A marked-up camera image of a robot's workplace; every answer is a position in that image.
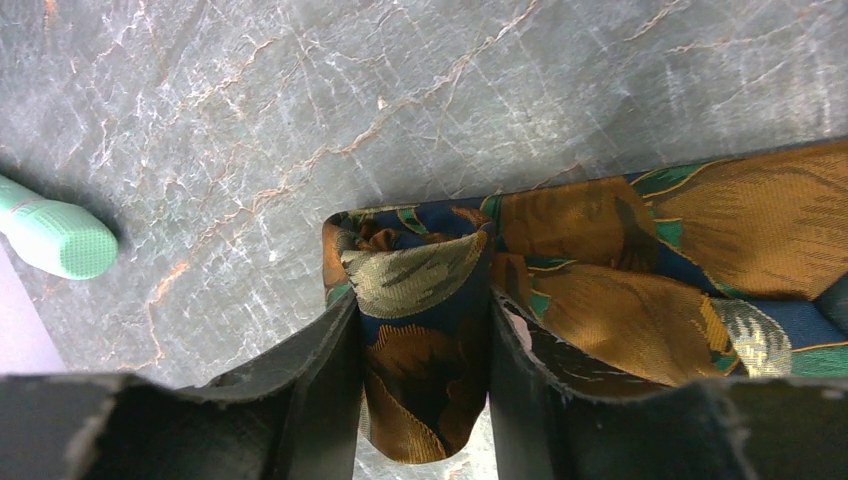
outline gray marble surface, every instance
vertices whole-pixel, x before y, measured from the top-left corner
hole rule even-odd
[[[4,0],[0,173],[119,232],[19,261],[65,363],[202,383],[322,309],[319,229],[848,134],[845,0]],[[434,466],[492,478],[485,421]]]

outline green bottle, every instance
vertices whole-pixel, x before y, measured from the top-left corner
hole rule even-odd
[[[3,176],[0,232],[23,261],[71,280],[100,275],[118,256],[115,236],[85,209],[47,200]]]

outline gray floor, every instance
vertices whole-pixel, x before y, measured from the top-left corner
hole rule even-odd
[[[123,245],[15,266],[70,369],[204,382],[321,311],[330,214],[845,136],[846,45],[843,0],[4,0],[0,169]]]

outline floral patterned fabric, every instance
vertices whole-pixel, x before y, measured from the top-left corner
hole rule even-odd
[[[359,303],[363,430],[400,462],[467,442],[492,308],[576,395],[848,375],[848,142],[354,210],[323,243],[327,302],[353,288]]]

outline marble tabletop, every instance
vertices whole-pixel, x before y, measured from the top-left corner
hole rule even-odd
[[[846,45],[842,0],[4,0],[0,173],[121,241],[13,261],[70,369],[203,383],[322,310],[332,213],[844,137]],[[357,477],[490,478],[478,427]]]

